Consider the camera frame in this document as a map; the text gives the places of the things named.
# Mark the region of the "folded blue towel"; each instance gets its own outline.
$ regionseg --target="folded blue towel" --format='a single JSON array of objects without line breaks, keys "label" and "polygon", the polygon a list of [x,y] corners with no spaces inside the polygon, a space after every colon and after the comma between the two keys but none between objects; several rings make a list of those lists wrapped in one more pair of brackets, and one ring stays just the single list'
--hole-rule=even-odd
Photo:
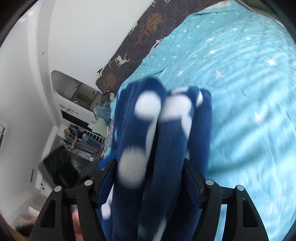
[{"label": "folded blue towel", "polygon": [[[182,183],[183,163],[187,157],[206,174],[211,114],[210,93],[197,87],[167,92],[149,77],[121,91],[111,150],[118,160],[113,195],[99,214],[108,241],[191,240],[199,209],[194,185]],[[147,174],[157,125],[154,168]],[[110,178],[107,183],[110,190]],[[106,199],[102,195],[99,203]]]}]

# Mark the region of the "man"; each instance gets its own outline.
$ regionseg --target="man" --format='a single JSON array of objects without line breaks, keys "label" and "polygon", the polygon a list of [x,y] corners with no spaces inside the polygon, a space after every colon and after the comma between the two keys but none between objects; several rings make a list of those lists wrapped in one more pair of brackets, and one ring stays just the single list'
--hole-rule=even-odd
[{"label": "man", "polygon": [[83,131],[81,131],[78,128],[78,126],[75,126],[75,127],[69,128],[69,129],[65,129],[64,133],[74,137],[74,141],[72,142],[72,145],[71,145],[72,149],[75,148],[75,143],[77,142],[77,140],[81,141],[83,138]]}]

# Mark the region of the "turquoise bed sheet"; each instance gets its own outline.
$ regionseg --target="turquoise bed sheet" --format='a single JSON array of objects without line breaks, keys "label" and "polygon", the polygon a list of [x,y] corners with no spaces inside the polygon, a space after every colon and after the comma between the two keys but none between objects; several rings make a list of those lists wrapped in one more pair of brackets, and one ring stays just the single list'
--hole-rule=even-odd
[{"label": "turquoise bed sheet", "polygon": [[[207,178],[243,185],[269,239],[282,240],[296,218],[296,45],[286,29],[224,1],[188,16],[121,89],[151,75],[167,89],[194,85],[211,92]],[[225,215],[223,207],[216,240]]]}]

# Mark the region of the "silver screw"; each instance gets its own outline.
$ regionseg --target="silver screw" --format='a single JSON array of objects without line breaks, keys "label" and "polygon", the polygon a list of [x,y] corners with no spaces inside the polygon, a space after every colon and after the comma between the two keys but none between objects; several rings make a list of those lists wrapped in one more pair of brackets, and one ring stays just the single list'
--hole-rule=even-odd
[{"label": "silver screw", "polygon": [[214,181],[211,179],[206,180],[205,183],[209,186],[214,185]]},{"label": "silver screw", "polygon": [[59,192],[59,191],[61,191],[62,190],[62,187],[61,186],[56,186],[55,188],[54,188],[54,191],[55,192]]},{"label": "silver screw", "polygon": [[92,184],[92,180],[87,180],[84,182],[85,186],[90,186]]},{"label": "silver screw", "polygon": [[243,187],[242,185],[237,185],[237,189],[238,189],[239,191],[243,191],[243,190],[244,190],[244,187]]}]

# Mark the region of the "folded blanket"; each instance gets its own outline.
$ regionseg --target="folded blanket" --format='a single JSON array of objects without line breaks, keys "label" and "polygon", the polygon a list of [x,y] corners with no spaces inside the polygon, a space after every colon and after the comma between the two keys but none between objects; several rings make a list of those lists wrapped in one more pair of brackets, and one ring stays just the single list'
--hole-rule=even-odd
[{"label": "folded blanket", "polygon": [[199,209],[182,169],[187,157],[206,174],[211,114],[210,93],[197,87],[167,92],[149,77],[121,91],[111,150],[117,173],[112,201],[109,196],[100,214],[110,215],[99,217],[108,241],[191,240]]}]

